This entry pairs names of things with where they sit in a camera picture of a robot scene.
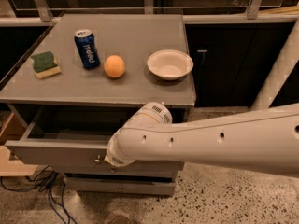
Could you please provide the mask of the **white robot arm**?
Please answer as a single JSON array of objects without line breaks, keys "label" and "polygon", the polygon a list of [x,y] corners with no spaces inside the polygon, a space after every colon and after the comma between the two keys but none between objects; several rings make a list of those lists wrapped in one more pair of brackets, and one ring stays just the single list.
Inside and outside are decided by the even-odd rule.
[{"label": "white robot arm", "polygon": [[159,103],[111,137],[105,160],[184,161],[275,175],[299,173],[298,25],[190,24],[196,103],[250,105],[240,115],[170,124]]}]

